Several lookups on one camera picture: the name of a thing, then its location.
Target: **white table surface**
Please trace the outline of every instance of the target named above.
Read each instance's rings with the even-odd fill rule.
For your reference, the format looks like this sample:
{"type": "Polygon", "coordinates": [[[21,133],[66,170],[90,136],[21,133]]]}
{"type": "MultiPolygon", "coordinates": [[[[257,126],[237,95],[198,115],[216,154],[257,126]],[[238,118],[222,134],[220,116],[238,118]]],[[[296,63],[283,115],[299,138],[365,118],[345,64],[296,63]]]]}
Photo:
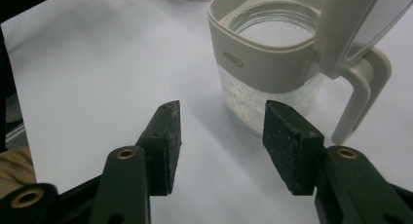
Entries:
{"type": "MultiPolygon", "coordinates": [[[[293,197],[261,142],[224,106],[208,3],[50,0],[2,24],[38,182],[67,191],[133,145],[156,108],[181,101],[172,195],[153,223],[319,223],[314,197],[293,197]]],[[[346,145],[413,190],[413,10],[377,45],[394,73],[346,145]]],[[[309,120],[327,137],[351,94],[325,80],[309,120]]]]}

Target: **kettle label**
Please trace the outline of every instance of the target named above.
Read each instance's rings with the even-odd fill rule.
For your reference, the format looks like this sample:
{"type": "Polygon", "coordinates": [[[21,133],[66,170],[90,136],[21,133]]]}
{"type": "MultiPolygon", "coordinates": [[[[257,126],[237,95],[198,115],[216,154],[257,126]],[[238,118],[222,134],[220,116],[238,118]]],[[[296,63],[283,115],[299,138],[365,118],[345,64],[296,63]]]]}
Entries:
{"type": "Polygon", "coordinates": [[[224,53],[224,56],[228,58],[232,63],[238,65],[239,67],[244,67],[244,63],[239,59],[236,58],[235,56],[229,54],[228,52],[224,53]]]}

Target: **kettle handle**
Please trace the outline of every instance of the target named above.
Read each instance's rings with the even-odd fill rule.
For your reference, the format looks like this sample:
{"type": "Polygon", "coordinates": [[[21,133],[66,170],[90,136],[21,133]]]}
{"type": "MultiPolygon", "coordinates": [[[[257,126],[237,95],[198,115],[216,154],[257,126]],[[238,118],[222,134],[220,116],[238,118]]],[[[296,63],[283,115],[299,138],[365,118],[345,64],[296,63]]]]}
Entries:
{"type": "Polygon", "coordinates": [[[381,51],[372,49],[354,67],[342,75],[353,86],[353,94],[331,140],[343,144],[358,128],[392,74],[392,65],[381,51]]]}

